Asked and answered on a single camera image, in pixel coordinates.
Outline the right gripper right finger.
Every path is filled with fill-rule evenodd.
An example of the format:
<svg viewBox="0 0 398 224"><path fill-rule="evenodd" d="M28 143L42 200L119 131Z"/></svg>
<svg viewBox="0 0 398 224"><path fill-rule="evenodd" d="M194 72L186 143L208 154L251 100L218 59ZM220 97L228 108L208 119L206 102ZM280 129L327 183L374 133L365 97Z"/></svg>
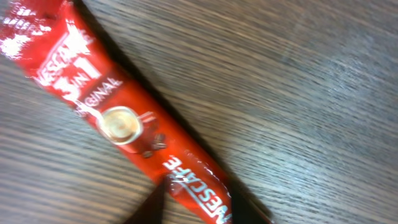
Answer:
<svg viewBox="0 0 398 224"><path fill-rule="evenodd" d="M232 224L273 224L273 221L255 203L236 187L230 188Z"/></svg>

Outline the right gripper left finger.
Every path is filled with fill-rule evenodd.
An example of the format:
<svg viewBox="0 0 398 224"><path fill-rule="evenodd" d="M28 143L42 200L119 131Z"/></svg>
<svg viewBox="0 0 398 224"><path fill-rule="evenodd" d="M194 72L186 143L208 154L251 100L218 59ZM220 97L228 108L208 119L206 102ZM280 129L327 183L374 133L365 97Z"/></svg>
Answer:
<svg viewBox="0 0 398 224"><path fill-rule="evenodd" d="M123 224L162 224L169 180L163 179Z"/></svg>

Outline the red Nescafe stick sachet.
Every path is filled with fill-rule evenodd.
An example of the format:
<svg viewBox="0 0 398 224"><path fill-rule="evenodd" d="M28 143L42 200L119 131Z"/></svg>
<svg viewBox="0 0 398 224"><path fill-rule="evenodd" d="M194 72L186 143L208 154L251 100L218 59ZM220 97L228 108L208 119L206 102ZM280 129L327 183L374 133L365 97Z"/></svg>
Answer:
<svg viewBox="0 0 398 224"><path fill-rule="evenodd" d="M108 55L72 1L11 1L1 53L207 223L233 221L226 174Z"/></svg>

